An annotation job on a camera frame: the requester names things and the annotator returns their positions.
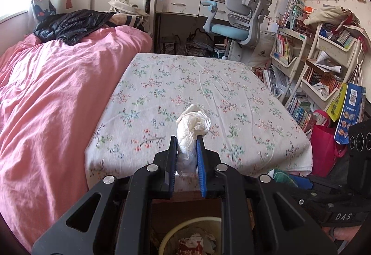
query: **black puffer jacket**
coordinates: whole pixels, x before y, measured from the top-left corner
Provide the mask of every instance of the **black puffer jacket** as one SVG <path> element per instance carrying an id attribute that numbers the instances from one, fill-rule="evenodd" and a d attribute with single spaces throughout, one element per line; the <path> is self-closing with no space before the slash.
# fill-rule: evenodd
<path id="1" fill-rule="evenodd" d="M 41 21 L 33 32 L 42 42 L 61 39 L 68 45 L 74 45 L 103 26 L 112 15 L 114 13 L 94 10 L 50 15 Z"/>

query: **desk drawer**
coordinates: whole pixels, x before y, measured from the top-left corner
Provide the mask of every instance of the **desk drawer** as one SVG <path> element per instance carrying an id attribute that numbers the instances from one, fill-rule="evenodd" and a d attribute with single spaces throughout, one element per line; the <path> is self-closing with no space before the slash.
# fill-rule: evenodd
<path id="1" fill-rule="evenodd" d="M 180 13 L 198 16 L 201 0 L 157 0 L 156 12 Z"/>
<path id="2" fill-rule="evenodd" d="M 219 2 L 216 2 L 216 4 L 218 7 L 218 12 L 216 12 L 216 15 L 214 18 L 228 21 L 228 14 L 232 12 L 227 9 L 225 4 L 219 3 Z M 208 8 L 209 7 L 200 5 L 200 13 L 198 15 L 209 17 L 211 15 L 211 12 L 208 10 Z"/>

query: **pink duvet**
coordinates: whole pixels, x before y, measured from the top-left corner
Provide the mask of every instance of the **pink duvet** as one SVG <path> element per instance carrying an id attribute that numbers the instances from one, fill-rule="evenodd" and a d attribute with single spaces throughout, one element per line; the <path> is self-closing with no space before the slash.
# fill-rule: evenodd
<path id="1" fill-rule="evenodd" d="M 84 150 L 149 35 L 99 29 L 75 46 L 33 34 L 0 57 L 0 213 L 30 250 L 88 190 Z"/>

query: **crumpled white tissue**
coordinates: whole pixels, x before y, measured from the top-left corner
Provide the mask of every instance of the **crumpled white tissue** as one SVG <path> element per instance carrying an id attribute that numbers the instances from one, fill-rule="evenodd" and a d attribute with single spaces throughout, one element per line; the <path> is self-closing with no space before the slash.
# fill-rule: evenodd
<path id="1" fill-rule="evenodd" d="M 191 104 L 177 119 L 178 158 L 177 172 L 180 175 L 196 173 L 196 138 L 206 135 L 211 127 L 211 119 L 203 109 Z"/>

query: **shopping bag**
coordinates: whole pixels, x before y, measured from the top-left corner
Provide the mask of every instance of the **shopping bag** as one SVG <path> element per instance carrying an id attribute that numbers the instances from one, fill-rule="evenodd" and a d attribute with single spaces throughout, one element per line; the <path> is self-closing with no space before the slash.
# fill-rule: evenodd
<path id="1" fill-rule="evenodd" d="M 348 84 L 343 83 L 340 87 L 340 92 L 337 97 L 331 102 L 329 108 L 326 110 L 326 113 L 330 116 L 330 118 L 335 122 L 341 115 L 341 110 L 343 108 L 345 95 L 346 95 L 346 88 Z"/>
<path id="2" fill-rule="evenodd" d="M 334 136 L 339 144 L 348 144 L 349 127 L 363 121 L 366 89 L 362 86 L 362 62 L 355 68 L 346 89 L 343 109 Z"/>
<path id="3" fill-rule="evenodd" d="M 347 146 L 337 144 L 333 139 L 334 134 L 334 128 L 314 125 L 310 138 L 313 153 L 313 175 L 326 177 L 335 166 L 337 158 L 344 156 Z"/>

